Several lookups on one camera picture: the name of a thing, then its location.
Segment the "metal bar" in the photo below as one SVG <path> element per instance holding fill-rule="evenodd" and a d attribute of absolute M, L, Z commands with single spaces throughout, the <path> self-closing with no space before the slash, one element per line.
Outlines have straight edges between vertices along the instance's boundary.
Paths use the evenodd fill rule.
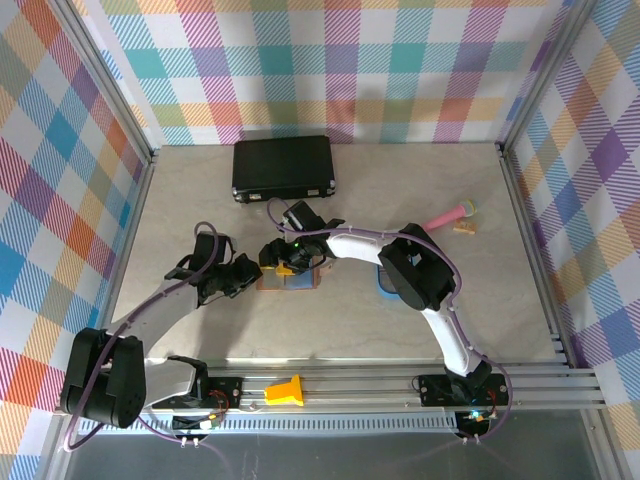
<path fill-rule="evenodd" d="M 82 64 L 96 82 L 98 90 L 104 95 L 127 137 L 132 140 L 134 149 L 141 158 L 150 163 L 154 148 L 138 124 L 129 107 L 129 103 L 111 75 L 109 67 L 102 58 L 102 54 L 94 43 L 82 18 L 80 18 L 76 8 L 73 6 L 73 2 L 71 0 L 52 0 L 48 3 L 78 55 L 80 55 Z"/>
<path fill-rule="evenodd" d="M 604 398 L 593 370 L 572 369 L 563 363 L 507 364 L 505 368 L 512 376 L 514 408 L 604 408 Z M 361 414 L 442 410 L 421 407 L 419 396 L 413 390 L 411 382 L 417 375 L 442 374 L 443 371 L 442 365 L 420 364 L 408 360 L 376 364 L 367 360 L 326 359 L 262 365 L 252 364 L 247 360 L 236 361 L 226 367 L 210 367 L 209 375 L 244 378 L 240 410 L 247 414 Z M 288 381 L 296 374 L 302 378 L 304 408 L 267 406 L 264 389 L 269 385 Z M 451 407 L 445 410 L 468 409 L 469 407 Z M 191 410 L 179 412 L 195 414 Z"/>
<path fill-rule="evenodd" d="M 303 392 L 304 393 L 323 393 L 323 392 L 336 392 L 336 391 L 349 391 L 349 392 L 376 392 L 380 388 L 380 383 L 384 382 L 386 390 L 397 392 L 408 392 L 413 394 L 413 388 L 411 387 L 411 379 L 408 377 L 402 379 L 374 379 L 367 378 L 364 380 L 358 380 L 357 382 L 342 378 L 340 380 L 307 380 L 304 379 Z M 513 388 L 599 388 L 598 380 L 595 376 L 589 375 L 584 377 L 535 377 L 529 378 L 527 376 L 512 378 Z M 270 380 L 249 380 L 245 381 L 242 385 L 242 391 L 247 393 L 259 393 L 262 394 L 264 389 L 272 385 Z"/>
<path fill-rule="evenodd" d="M 571 345 L 571 337 L 567 331 L 567 327 L 562 321 L 562 314 L 560 313 L 555 293 L 551 288 L 549 275 L 544 267 L 540 249 L 538 248 L 538 244 L 535 240 L 532 227 L 533 222 L 529 218 L 529 214 L 525 208 L 522 192 L 518 188 L 509 152 L 498 153 L 500 158 L 500 167 L 502 168 L 507 190 L 509 191 L 513 211 L 516 215 L 520 235 L 522 236 L 527 258 L 529 259 L 529 266 L 533 273 L 533 279 L 538 290 L 540 302 L 542 303 L 542 309 L 545 317 L 547 318 L 547 323 L 549 324 L 549 329 L 561 340 L 564 348 L 564 354 L 566 355 L 569 364 L 572 366 L 578 366 L 578 357 Z"/>
<path fill-rule="evenodd" d="M 569 368 L 562 364 L 544 364 L 544 363 L 528 363 L 528 364 L 503 364 L 512 377 L 527 376 L 593 376 L 593 370 L 588 368 Z M 308 366 L 303 363 L 289 366 L 260 366 L 248 365 L 242 367 L 240 365 L 231 365 L 225 367 L 210 367 L 209 376 L 225 376 L 225 377 L 244 377 L 245 379 L 269 379 L 279 380 L 291 378 L 293 375 L 299 374 L 308 380 L 322 379 L 338 379 L 338 378 L 408 378 L 412 379 L 417 375 L 439 375 L 444 372 L 444 366 L 436 363 L 424 363 L 422 365 L 416 363 L 408 363 L 405 367 L 401 365 L 363 365 L 353 366 L 346 365 L 338 367 L 337 365 Z"/>
<path fill-rule="evenodd" d="M 632 478 L 609 411 L 583 410 L 581 413 L 600 477 L 607 480 Z"/>
<path fill-rule="evenodd" d="M 145 421 L 162 431 L 172 431 L 171 414 L 143 414 Z M 84 420 L 78 428 L 81 435 L 90 432 L 96 423 Z M 248 416 L 228 413 L 217 428 L 200 431 L 206 434 L 322 434 L 334 436 L 372 435 L 380 433 L 453 433 L 456 427 L 453 412 L 420 412 L 410 414 L 264 414 Z M 149 435 L 136 421 L 126 430 L 105 426 L 101 435 Z"/>
<path fill-rule="evenodd" d="M 122 250 L 116 260 L 115 273 L 109 280 L 109 287 L 107 288 L 107 298 L 105 300 L 104 308 L 98 318 L 96 324 L 97 328 L 108 328 L 109 323 L 113 317 L 113 312 L 116 309 L 116 302 L 118 295 L 120 294 L 120 288 L 122 288 L 122 281 L 124 280 L 124 274 L 129 263 L 129 257 L 131 256 L 131 250 L 133 248 L 133 241 L 136 238 L 136 232 L 138 231 L 138 225 L 140 224 L 140 218 L 142 217 L 142 210 L 147 200 L 147 194 L 151 186 L 151 179 L 155 170 L 155 164 L 151 163 L 146 166 L 140 181 L 140 188 L 138 189 L 138 195 L 135 200 L 135 206 L 129 220 L 127 221 L 127 227 L 125 228 L 126 237 Z"/>
<path fill-rule="evenodd" d="M 562 63 L 565 58 L 567 58 L 571 47 L 578 38 L 582 27 L 589 19 L 596 3 L 598 3 L 598 0 L 574 2 L 567 18 L 560 27 L 558 36 L 553 42 L 553 45 L 549 49 L 549 53 L 547 53 L 547 56 L 540 67 L 531 91 L 525 98 L 515 119 L 513 120 L 511 129 L 507 133 L 504 142 L 505 150 L 513 148 L 522 133 L 529 126 L 529 122 L 531 122 L 531 119 L 540 105 L 547 89 L 554 82 Z"/>

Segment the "yellow object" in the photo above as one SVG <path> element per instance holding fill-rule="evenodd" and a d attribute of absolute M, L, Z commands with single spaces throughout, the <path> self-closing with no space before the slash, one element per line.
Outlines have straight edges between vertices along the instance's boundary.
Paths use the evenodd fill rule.
<path fill-rule="evenodd" d="M 467 233 L 469 235 L 476 234 L 476 224 L 473 222 L 467 222 L 466 220 L 456 220 L 453 225 L 453 231 L 458 233 Z"/>
<path fill-rule="evenodd" d="M 276 275 L 280 275 L 282 277 L 290 277 L 291 275 L 295 275 L 293 270 L 288 269 L 282 263 L 276 267 Z"/>
<path fill-rule="evenodd" d="M 300 375 L 294 375 L 289 383 L 273 385 L 264 390 L 264 398 L 267 405 L 281 405 L 283 403 L 295 403 L 304 406 L 302 399 L 302 387 L 300 385 Z"/>

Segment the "checkered wall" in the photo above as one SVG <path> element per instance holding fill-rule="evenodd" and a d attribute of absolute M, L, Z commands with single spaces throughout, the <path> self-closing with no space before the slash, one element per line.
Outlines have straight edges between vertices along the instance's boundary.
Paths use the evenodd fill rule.
<path fill-rule="evenodd" d="M 562 315 L 640 478 L 640 0 L 601 0 L 516 146 Z"/>
<path fill-rule="evenodd" d="M 75 1 L 142 126 L 173 145 L 493 142 L 571 3 Z"/>
<path fill-rule="evenodd" d="M 0 2 L 0 479 L 32 478 L 143 162 L 45 0 Z"/>

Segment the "metal frame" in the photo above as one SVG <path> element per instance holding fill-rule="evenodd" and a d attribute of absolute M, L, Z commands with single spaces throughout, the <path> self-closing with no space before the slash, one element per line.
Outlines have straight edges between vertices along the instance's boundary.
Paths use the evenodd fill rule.
<path fill-rule="evenodd" d="M 533 233 L 533 222 L 529 218 L 529 214 L 527 213 L 527 209 L 524 203 L 524 197 L 522 196 L 522 192 L 518 188 L 518 181 L 513 170 L 513 164 L 510 161 L 508 153 L 503 153 L 499 146 L 496 146 L 496 150 L 498 152 L 500 168 L 502 169 L 502 174 L 504 175 L 507 190 L 509 191 L 511 206 L 513 207 L 513 212 L 516 216 L 516 222 L 518 223 L 518 228 L 520 229 L 520 236 L 522 237 L 522 242 L 527 254 L 527 259 L 529 260 L 529 266 L 531 267 L 531 272 L 533 273 L 533 280 L 536 284 L 536 289 L 538 290 L 538 296 L 540 297 L 540 302 L 542 303 L 542 309 L 547 319 L 547 324 L 549 325 L 549 331 L 552 334 L 559 335 L 559 338 L 565 343 L 566 355 L 569 364 L 577 367 L 578 357 L 571 347 L 571 342 L 569 341 L 569 333 L 567 332 L 567 328 L 562 321 L 558 302 L 556 301 L 556 297 L 553 293 L 553 289 L 549 281 L 549 276 L 547 275 L 547 272 L 544 268 L 542 255 L 540 254 L 540 250 Z"/>
<path fill-rule="evenodd" d="M 51 0 L 49 6 L 60 22 L 62 29 L 69 37 L 71 44 L 80 55 L 83 65 L 87 68 L 98 90 L 103 94 L 107 104 L 113 111 L 118 122 L 123 127 L 127 137 L 132 140 L 136 153 L 151 163 L 154 148 L 149 143 L 135 115 L 129 108 L 120 87 L 111 75 L 98 47 L 89 34 L 78 11 L 71 0 Z"/>
<path fill-rule="evenodd" d="M 562 321 L 560 308 L 553 293 L 549 276 L 544 268 L 540 249 L 535 240 L 532 228 L 533 223 L 525 207 L 522 192 L 518 188 L 517 177 L 513 168 L 513 155 L 510 154 L 510 151 L 503 151 L 498 145 L 496 145 L 496 149 L 549 329 L 564 345 L 568 363 L 576 367 L 578 366 L 578 358 L 573 350 L 569 332 Z M 607 480 L 631 478 L 624 451 L 615 434 L 607 409 L 603 408 L 595 411 L 593 409 L 580 408 L 580 411 L 600 476 Z"/>
<path fill-rule="evenodd" d="M 140 219 L 142 218 L 142 210 L 147 201 L 147 195 L 149 194 L 149 188 L 151 188 L 151 179 L 156 168 L 157 153 L 151 158 L 152 163 L 147 165 L 140 177 L 140 187 L 138 189 L 138 195 L 134 203 L 133 211 L 127 220 L 127 226 L 125 228 L 126 236 L 122 245 L 122 250 L 118 255 L 116 261 L 116 268 L 114 274 L 109 280 L 109 287 L 107 288 L 107 297 L 105 300 L 104 309 L 98 317 L 96 328 L 106 328 L 111 323 L 113 312 L 116 308 L 116 302 L 120 289 L 122 288 L 122 282 L 124 280 L 124 274 L 129 263 L 129 257 L 131 257 L 131 250 L 133 249 L 133 242 L 138 232 L 138 226 L 140 225 Z"/>
<path fill-rule="evenodd" d="M 531 91 L 527 94 L 507 133 L 504 141 L 505 151 L 509 151 L 515 146 L 522 133 L 529 126 L 544 94 L 554 82 L 562 63 L 567 58 L 571 47 L 578 38 L 582 27 L 587 23 L 597 3 L 598 0 L 580 0 L 571 7 L 567 18 L 560 27 L 558 36 L 549 48 L 549 53 L 540 67 Z"/>

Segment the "cable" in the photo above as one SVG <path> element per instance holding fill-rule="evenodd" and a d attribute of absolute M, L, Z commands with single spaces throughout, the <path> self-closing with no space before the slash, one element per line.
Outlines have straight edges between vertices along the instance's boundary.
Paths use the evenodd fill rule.
<path fill-rule="evenodd" d="M 157 430 L 157 429 L 153 428 L 142 417 L 138 417 L 138 420 L 140 421 L 140 423 L 142 424 L 142 426 L 144 428 L 149 430 L 154 435 L 156 435 L 156 436 L 158 436 L 160 438 L 164 438 L 165 440 L 168 440 L 170 442 L 178 443 L 178 444 L 182 445 L 182 440 L 177 439 L 173 435 L 169 435 L 167 433 L 161 432 L 160 430 Z M 226 457 L 223 455 L 223 453 L 220 450 L 218 450 L 216 447 L 214 447 L 213 445 L 210 445 L 208 443 L 203 443 L 203 442 L 196 443 L 193 440 L 187 440 L 186 444 L 193 445 L 194 447 L 196 447 L 196 446 L 197 447 L 204 447 L 204 448 L 206 448 L 208 450 L 211 450 L 213 453 L 218 455 L 218 457 L 220 457 L 220 460 L 224 464 L 227 472 L 229 472 L 229 474 L 231 474 L 232 469 L 231 469 L 231 465 L 229 464 L 229 461 L 226 459 Z"/>
<path fill-rule="evenodd" d="M 204 302 L 202 305 L 200 305 L 201 307 L 204 307 L 205 305 L 211 305 L 213 302 L 215 302 L 216 300 L 220 300 L 222 297 L 226 297 L 226 295 L 218 295 L 215 298 L 212 298 L 211 300 L 209 300 L 208 302 Z"/>
<path fill-rule="evenodd" d="M 318 267 L 322 266 L 324 264 L 324 262 L 326 262 L 326 261 L 327 261 L 327 256 L 323 255 L 322 256 L 322 260 L 320 260 L 318 263 L 315 263 L 315 264 L 311 265 L 309 267 L 309 270 L 313 270 L 314 268 L 318 268 Z"/>
<path fill-rule="evenodd" d="M 362 235 L 364 237 L 369 237 L 369 238 L 383 238 L 383 239 L 384 238 L 402 238 L 404 240 L 409 240 L 410 242 L 414 242 L 414 243 L 417 243 L 418 245 L 423 246 L 430 252 L 433 252 L 436 255 L 438 255 L 438 257 L 440 257 L 440 259 L 442 259 L 442 261 L 447 264 L 447 266 L 451 269 L 453 274 L 458 279 L 458 281 L 456 282 L 456 287 L 454 288 L 453 293 L 451 294 L 447 302 L 448 303 L 447 310 L 451 314 L 451 321 L 452 321 L 453 327 L 455 328 L 456 332 L 460 336 L 460 340 L 462 341 L 462 344 L 464 345 L 464 347 L 467 348 L 473 354 L 477 355 L 481 360 L 484 360 L 492 367 L 500 370 L 500 373 L 502 373 L 502 375 L 504 376 L 505 382 L 507 384 L 507 392 L 509 393 L 509 400 L 507 402 L 507 407 L 505 409 L 505 412 L 501 416 L 496 426 L 490 432 L 483 435 L 483 438 L 494 435 L 495 432 L 500 430 L 500 427 L 504 425 L 504 422 L 509 417 L 509 413 L 511 412 L 511 407 L 513 406 L 513 386 L 511 384 L 511 378 L 509 377 L 509 374 L 507 373 L 507 371 L 502 365 L 500 365 L 498 362 L 491 360 L 486 355 L 483 355 L 482 353 L 478 352 L 469 341 L 469 338 L 465 335 L 464 330 L 462 329 L 462 325 L 460 324 L 460 320 L 458 319 L 458 315 L 456 314 L 455 307 L 453 306 L 453 301 L 456 299 L 456 297 L 460 293 L 460 290 L 462 289 L 462 275 L 460 274 L 460 270 L 458 270 L 458 267 L 455 266 L 455 264 L 451 261 L 451 259 L 447 257 L 442 250 L 422 240 L 421 238 L 414 237 L 413 235 L 409 235 L 401 232 L 380 232 L 377 230 L 366 230 L 362 228 L 353 228 L 353 227 L 348 227 L 348 228 L 338 227 L 338 228 L 327 228 L 322 230 L 313 230 L 309 232 L 298 232 L 291 228 L 286 228 L 273 217 L 273 214 L 271 213 L 271 206 L 273 205 L 274 201 L 280 201 L 281 203 L 284 203 L 287 207 L 289 205 L 284 200 L 280 198 L 275 198 L 275 197 L 270 199 L 267 202 L 267 216 L 269 217 L 269 220 L 271 220 L 271 222 L 276 226 L 276 228 L 283 233 L 294 233 L 298 236 L 322 235 L 322 234 L 332 235 L 332 234 L 339 234 L 339 233 L 350 233 L 350 234 Z"/>
<path fill-rule="evenodd" d="M 100 370 L 102 368 L 102 365 L 107 360 L 109 352 L 111 351 L 111 349 L 115 345 L 115 343 L 118 340 L 118 338 L 120 338 L 120 335 L 122 335 L 128 328 L 131 328 L 131 325 L 133 325 L 133 323 L 140 316 L 140 314 L 142 312 L 144 312 L 147 308 L 149 308 L 151 305 L 153 305 L 155 302 L 157 302 L 161 298 L 166 297 L 168 294 L 170 294 L 172 292 L 175 292 L 177 289 L 179 289 L 179 288 L 181 288 L 181 287 L 183 287 L 185 285 L 188 285 L 189 282 L 192 282 L 192 281 L 198 279 L 200 276 L 202 276 L 202 274 L 204 272 L 206 272 L 206 270 L 215 261 L 216 254 L 218 253 L 218 232 L 216 231 L 214 226 L 211 225 L 209 222 L 204 222 L 204 221 L 203 222 L 198 222 L 196 224 L 196 226 L 193 228 L 193 233 L 194 233 L 194 235 L 196 237 L 198 235 L 198 231 L 199 231 L 200 227 L 203 226 L 203 225 L 211 230 L 211 233 L 213 233 L 213 237 L 214 237 L 213 251 L 211 252 L 211 256 L 209 257 L 209 260 L 207 260 L 207 263 L 205 263 L 204 266 L 200 270 L 195 272 L 190 277 L 185 278 L 184 280 L 176 283 L 175 285 L 171 285 L 170 287 L 166 288 L 165 290 L 156 293 L 155 295 L 149 297 L 147 300 L 145 300 L 140 305 L 138 305 L 133 310 L 133 312 L 131 312 L 129 314 L 127 320 L 125 322 L 123 322 L 122 325 L 120 325 L 120 327 L 118 327 L 118 329 L 111 335 L 111 338 L 107 341 L 106 345 L 102 349 L 102 352 L 100 352 L 100 355 L 98 356 L 98 359 L 96 360 L 95 367 L 91 371 L 91 375 L 89 376 L 89 380 L 87 381 L 87 385 L 85 386 L 84 390 L 82 391 L 82 395 L 80 396 L 80 400 L 78 401 L 78 404 L 76 405 L 76 408 L 74 409 L 74 412 L 71 415 L 71 421 L 69 422 L 69 426 L 67 427 L 67 431 L 65 432 L 64 443 L 63 443 L 64 449 L 67 452 L 72 452 L 72 451 L 77 450 L 78 448 L 80 448 L 91 437 L 93 437 L 96 433 L 98 433 L 102 429 L 102 427 L 104 426 L 104 423 L 99 423 L 93 430 L 91 430 L 91 432 L 89 432 L 88 435 L 86 435 L 85 437 L 80 439 L 75 444 L 73 444 L 73 445 L 71 444 L 71 437 L 73 436 L 73 432 L 75 431 L 76 426 L 78 425 L 78 420 L 80 419 L 80 415 L 82 414 L 82 412 L 84 412 L 84 409 L 87 406 L 87 401 L 89 400 L 89 395 L 91 395 L 91 391 L 93 390 L 93 387 L 94 387 L 94 385 L 96 383 L 96 380 L 98 379 L 98 375 L 100 374 Z"/>

